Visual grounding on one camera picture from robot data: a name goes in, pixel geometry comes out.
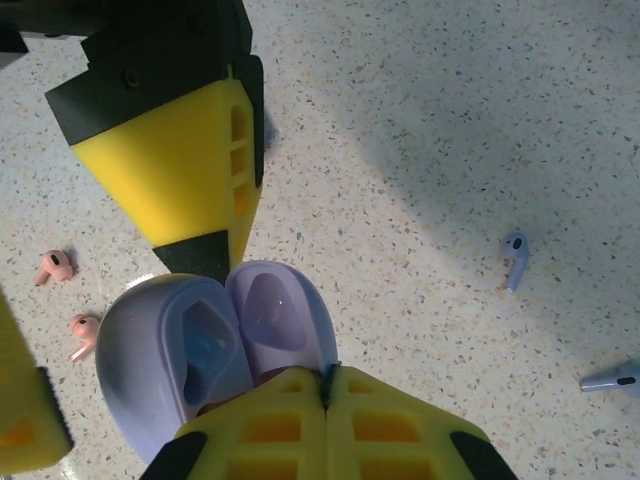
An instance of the earbud case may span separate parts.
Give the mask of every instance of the earbud case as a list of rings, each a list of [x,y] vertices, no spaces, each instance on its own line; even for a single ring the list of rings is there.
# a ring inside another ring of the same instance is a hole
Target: earbud case
[[[247,262],[217,281],[170,274],[125,292],[96,343],[96,369],[121,432],[147,463],[203,406],[233,398],[261,375],[338,362],[331,319],[300,272]]]

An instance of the yellow foam pad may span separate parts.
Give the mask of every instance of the yellow foam pad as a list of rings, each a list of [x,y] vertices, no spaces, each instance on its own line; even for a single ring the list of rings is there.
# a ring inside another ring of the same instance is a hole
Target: yellow foam pad
[[[72,146],[154,247],[228,231],[242,261],[260,188],[253,107],[220,80]]]
[[[325,414],[318,382],[292,368],[186,424],[207,443],[190,479],[325,480]]]
[[[49,467],[72,447],[46,371],[0,292],[0,475]]]
[[[334,376],[326,431],[329,480],[473,480],[449,435],[487,440],[475,425],[351,367]]]

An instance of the speckled floor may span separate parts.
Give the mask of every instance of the speckled floor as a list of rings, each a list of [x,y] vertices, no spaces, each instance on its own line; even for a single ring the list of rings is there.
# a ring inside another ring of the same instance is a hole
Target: speckled floor
[[[640,358],[637,2],[248,2],[276,129],[247,258],[321,289],[341,358],[477,423],[521,479],[630,479],[640,403],[582,394]],[[78,41],[0,72],[0,282],[47,365],[76,449],[18,478],[138,478],[77,312],[164,267],[67,149],[43,94]],[[500,288],[500,238],[531,242]],[[71,283],[35,288],[70,248]]]

